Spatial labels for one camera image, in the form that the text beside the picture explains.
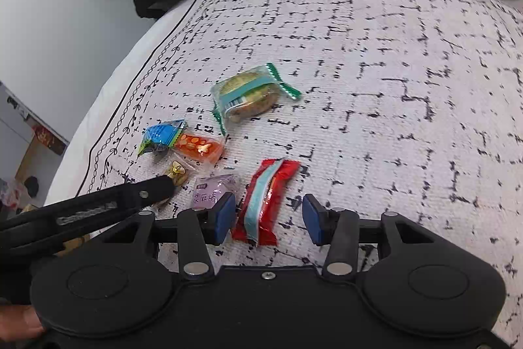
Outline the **person's right hand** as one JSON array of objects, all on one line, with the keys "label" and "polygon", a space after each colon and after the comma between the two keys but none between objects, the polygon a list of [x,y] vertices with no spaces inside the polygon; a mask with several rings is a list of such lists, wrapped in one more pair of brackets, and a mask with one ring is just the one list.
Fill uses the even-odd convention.
[{"label": "person's right hand", "polygon": [[32,305],[1,305],[0,338],[11,343],[37,338],[44,326]]}]

